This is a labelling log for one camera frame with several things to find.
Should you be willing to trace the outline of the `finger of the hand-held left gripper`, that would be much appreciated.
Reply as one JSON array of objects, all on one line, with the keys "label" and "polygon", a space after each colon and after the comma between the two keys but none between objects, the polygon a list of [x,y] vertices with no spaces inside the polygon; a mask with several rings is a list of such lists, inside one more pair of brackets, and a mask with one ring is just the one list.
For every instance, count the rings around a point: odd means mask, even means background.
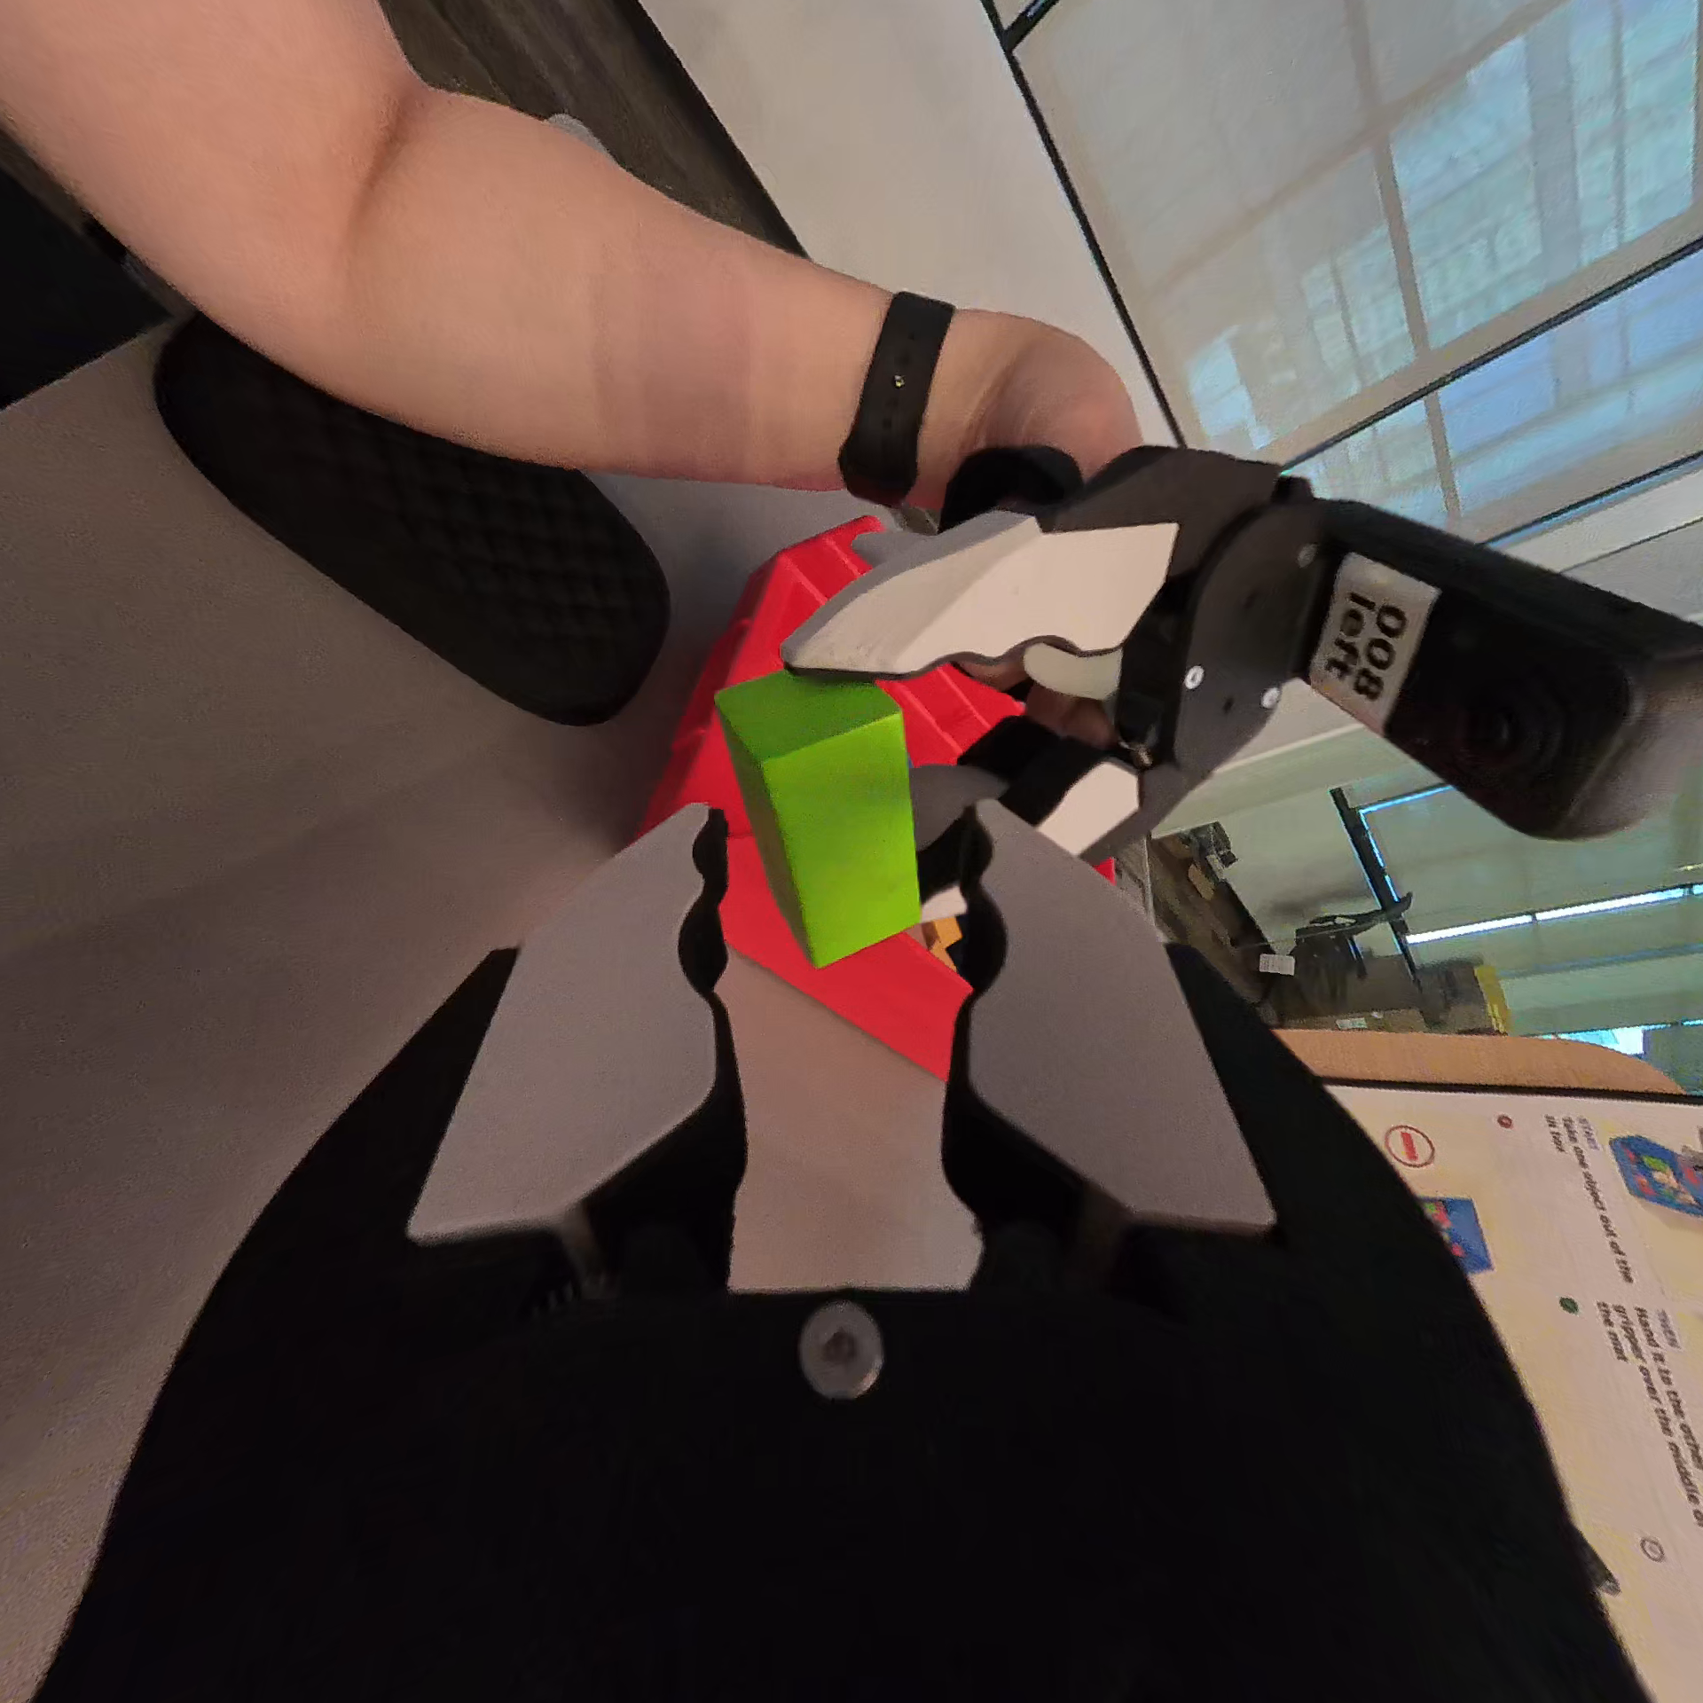
[{"label": "finger of the hand-held left gripper", "polygon": [[1110,654],[1160,594],[1177,535],[1173,522],[1067,531],[1016,513],[880,530],[854,542],[863,572],[781,643],[781,664],[878,683],[1031,645]]},{"label": "finger of the hand-held left gripper", "polygon": [[1078,860],[1110,853],[1113,832],[1140,808],[1138,772],[1117,759],[1049,759],[1016,779],[973,764],[924,764],[911,772],[911,821],[924,897],[958,895],[963,821],[979,803],[1001,806],[1016,821]]}]

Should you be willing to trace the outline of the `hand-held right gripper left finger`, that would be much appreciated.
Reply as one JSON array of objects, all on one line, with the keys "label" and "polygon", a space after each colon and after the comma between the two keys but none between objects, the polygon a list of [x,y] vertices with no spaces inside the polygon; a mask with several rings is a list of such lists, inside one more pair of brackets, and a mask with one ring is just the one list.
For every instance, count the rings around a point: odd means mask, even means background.
[{"label": "hand-held right gripper left finger", "polygon": [[578,884],[521,945],[409,1221],[416,1246],[543,1230],[676,1135],[738,1159],[718,996],[729,827],[690,803]]}]

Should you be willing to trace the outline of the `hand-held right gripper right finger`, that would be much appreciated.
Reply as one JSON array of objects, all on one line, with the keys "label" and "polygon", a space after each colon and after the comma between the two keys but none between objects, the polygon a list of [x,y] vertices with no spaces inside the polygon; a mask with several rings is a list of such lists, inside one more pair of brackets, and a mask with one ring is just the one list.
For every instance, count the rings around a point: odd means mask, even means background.
[{"label": "hand-held right gripper right finger", "polygon": [[963,819],[950,1088],[1134,1223],[1260,1235],[1276,1208],[1164,942],[1001,803]]}]

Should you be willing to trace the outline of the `red plastic bin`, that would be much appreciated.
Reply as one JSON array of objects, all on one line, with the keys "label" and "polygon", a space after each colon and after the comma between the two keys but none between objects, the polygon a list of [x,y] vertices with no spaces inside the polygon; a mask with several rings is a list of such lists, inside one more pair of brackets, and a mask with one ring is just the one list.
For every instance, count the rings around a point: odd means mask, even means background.
[{"label": "red plastic bin", "polygon": [[[917,923],[828,965],[810,959],[770,888],[716,704],[721,689],[781,671],[781,645],[867,575],[858,542],[878,534],[876,519],[852,519],[781,549],[747,578],[674,727],[641,829],[651,832],[688,803],[721,811],[729,829],[720,903],[725,945],[928,1074],[946,1079],[955,1023],[971,992],[967,979],[924,948]],[[943,764],[949,775],[969,775],[955,760],[988,747],[994,772],[1007,781],[1042,755],[1049,735],[1010,694],[950,665],[885,683],[883,692],[911,760]]]}]

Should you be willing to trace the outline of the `green wooden block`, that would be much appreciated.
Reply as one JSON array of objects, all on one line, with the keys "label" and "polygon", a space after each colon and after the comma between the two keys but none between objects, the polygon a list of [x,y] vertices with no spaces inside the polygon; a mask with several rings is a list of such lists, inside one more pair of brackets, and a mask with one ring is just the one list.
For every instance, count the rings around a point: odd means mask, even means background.
[{"label": "green wooden block", "polygon": [[765,880],[822,970],[921,923],[902,707],[871,683],[788,671],[716,694]]}]

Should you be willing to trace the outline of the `person's left forearm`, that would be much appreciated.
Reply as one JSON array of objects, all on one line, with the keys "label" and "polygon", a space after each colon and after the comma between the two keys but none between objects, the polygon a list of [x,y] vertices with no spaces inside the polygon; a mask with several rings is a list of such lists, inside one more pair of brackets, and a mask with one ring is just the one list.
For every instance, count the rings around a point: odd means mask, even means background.
[{"label": "person's left forearm", "polygon": [[827,491],[888,299],[426,86],[376,4],[2,7],[4,124],[318,390],[588,473]]}]

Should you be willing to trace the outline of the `black wristband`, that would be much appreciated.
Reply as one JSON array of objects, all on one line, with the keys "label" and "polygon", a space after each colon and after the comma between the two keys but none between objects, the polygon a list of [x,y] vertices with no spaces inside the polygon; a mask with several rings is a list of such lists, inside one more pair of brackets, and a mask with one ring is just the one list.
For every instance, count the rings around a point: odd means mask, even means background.
[{"label": "black wristband", "polygon": [[923,425],[955,307],[909,290],[888,301],[842,443],[843,488],[866,503],[905,507],[921,474]]}]

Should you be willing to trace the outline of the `printed instruction sheet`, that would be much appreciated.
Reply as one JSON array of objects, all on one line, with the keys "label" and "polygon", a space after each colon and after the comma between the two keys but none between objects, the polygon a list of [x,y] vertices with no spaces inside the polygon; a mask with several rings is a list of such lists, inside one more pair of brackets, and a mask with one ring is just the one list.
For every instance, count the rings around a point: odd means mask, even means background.
[{"label": "printed instruction sheet", "polygon": [[1500,1332],[1648,1695],[1698,1702],[1698,1099],[1331,1096]]}]

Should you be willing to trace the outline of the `person's dark clothing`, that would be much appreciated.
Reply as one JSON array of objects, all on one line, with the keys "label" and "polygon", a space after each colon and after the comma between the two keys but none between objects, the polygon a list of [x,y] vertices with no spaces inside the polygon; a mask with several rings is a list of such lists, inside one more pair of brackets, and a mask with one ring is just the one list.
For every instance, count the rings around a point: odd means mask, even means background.
[{"label": "person's dark clothing", "polygon": [[2,175],[2,407],[181,316],[81,210]]}]

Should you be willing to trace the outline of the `glass wall panel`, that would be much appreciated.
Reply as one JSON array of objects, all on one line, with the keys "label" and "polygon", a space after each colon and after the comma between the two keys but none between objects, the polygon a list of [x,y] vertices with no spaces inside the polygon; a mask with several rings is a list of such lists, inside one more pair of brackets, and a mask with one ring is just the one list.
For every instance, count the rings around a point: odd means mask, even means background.
[{"label": "glass wall panel", "polygon": [[985,10],[1183,446],[1469,540],[1698,462],[1698,2]]}]

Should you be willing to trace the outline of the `black metal post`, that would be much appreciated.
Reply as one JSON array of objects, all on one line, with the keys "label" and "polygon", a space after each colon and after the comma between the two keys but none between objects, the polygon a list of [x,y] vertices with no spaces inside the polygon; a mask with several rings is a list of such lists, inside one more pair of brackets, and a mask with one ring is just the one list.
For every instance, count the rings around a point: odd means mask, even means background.
[{"label": "black metal post", "polygon": [[617,164],[703,218],[803,245],[636,2],[385,2],[416,74],[588,129]]}]

